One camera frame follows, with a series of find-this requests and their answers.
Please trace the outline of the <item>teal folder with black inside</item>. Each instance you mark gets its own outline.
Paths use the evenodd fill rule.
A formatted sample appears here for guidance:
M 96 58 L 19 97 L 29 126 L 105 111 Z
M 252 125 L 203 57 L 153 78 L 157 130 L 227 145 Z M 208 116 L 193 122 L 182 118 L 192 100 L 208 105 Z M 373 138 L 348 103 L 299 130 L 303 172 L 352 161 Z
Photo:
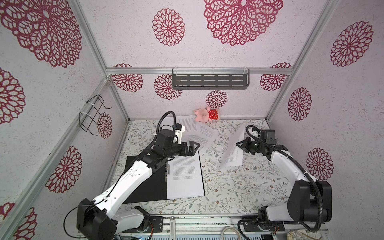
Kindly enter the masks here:
M 167 164 L 145 180 L 124 201 L 124 204 L 161 201 L 167 199 Z

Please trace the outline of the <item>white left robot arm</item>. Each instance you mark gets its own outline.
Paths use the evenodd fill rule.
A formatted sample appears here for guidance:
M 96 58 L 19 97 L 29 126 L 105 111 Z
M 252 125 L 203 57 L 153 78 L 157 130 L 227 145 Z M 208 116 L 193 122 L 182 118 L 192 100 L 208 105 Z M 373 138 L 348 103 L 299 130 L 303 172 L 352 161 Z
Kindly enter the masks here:
M 88 240 L 111 240 L 126 230 L 145 231 L 150 214 L 141 207 L 119 214 L 124 201 L 168 160 L 194 156 L 200 144 L 182 141 L 180 130 L 160 130 L 153 141 L 136 157 L 133 165 L 109 189 L 93 200 L 84 199 L 78 205 L 76 228 Z

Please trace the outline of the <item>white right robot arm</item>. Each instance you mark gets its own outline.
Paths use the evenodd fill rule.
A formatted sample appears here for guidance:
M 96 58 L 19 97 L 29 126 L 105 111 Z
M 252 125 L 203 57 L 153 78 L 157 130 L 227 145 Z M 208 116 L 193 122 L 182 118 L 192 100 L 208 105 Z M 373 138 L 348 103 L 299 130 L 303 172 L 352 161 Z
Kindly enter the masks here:
M 273 130 L 262 130 L 253 125 L 246 127 L 247 137 L 236 143 L 244 152 L 262 154 L 276 165 L 292 184 L 289 199 L 280 206 L 262 207 L 259 218 L 265 222 L 291 222 L 316 226 L 332 219 L 332 187 L 307 172 L 290 154 L 277 143 Z

